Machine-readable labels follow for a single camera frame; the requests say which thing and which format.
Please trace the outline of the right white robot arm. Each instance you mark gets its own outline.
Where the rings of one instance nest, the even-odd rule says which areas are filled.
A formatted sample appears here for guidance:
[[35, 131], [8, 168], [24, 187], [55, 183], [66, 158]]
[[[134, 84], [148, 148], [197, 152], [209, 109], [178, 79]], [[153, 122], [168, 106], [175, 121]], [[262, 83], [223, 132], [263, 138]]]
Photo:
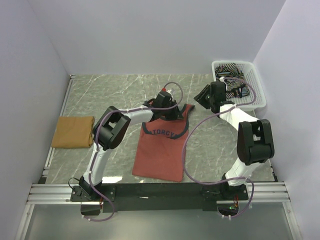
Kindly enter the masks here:
[[241, 104], [227, 100], [226, 93], [225, 82], [213, 81], [194, 100], [237, 130], [237, 159], [219, 187], [221, 197], [230, 200], [258, 167], [274, 157], [275, 148], [271, 123], [245, 113]]

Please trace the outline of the striped multicolour tank top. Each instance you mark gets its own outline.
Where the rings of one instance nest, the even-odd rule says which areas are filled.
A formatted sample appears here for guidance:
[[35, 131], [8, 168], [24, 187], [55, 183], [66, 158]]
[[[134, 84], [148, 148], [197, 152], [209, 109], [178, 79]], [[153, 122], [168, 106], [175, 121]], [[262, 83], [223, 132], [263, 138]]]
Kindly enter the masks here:
[[219, 64], [214, 68], [216, 80], [224, 78], [226, 98], [244, 98], [250, 95], [250, 88], [245, 83], [244, 73], [235, 63]]

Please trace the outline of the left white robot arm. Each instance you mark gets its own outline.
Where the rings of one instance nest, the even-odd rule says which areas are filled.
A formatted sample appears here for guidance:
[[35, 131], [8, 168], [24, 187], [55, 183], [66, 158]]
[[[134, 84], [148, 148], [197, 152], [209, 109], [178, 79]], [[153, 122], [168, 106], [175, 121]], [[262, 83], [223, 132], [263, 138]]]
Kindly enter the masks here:
[[110, 106], [93, 127], [93, 150], [88, 167], [78, 185], [88, 201], [100, 195], [103, 171], [113, 149], [122, 142], [129, 126], [153, 122], [161, 117], [177, 120], [182, 117], [172, 92], [162, 89], [155, 98], [147, 100], [137, 108], [118, 109]]

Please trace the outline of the rust red tank top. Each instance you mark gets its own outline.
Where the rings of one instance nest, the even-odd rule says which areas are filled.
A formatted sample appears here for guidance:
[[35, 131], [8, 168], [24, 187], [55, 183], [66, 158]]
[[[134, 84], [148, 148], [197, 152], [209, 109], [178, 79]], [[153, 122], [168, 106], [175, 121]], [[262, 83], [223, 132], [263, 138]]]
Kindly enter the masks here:
[[194, 105], [185, 104], [183, 119], [144, 122], [138, 139], [132, 174], [171, 182], [183, 180], [182, 150], [189, 134], [189, 114]]

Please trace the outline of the tan ribbed tank top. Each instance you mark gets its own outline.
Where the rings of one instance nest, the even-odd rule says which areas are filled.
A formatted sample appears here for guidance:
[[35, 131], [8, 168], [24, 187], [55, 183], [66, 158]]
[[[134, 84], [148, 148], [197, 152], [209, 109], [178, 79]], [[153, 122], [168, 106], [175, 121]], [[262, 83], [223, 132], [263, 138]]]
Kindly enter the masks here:
[[60, 116], [51, 142], [52, 148], [79, 149], [93, 144], [93, 116]]

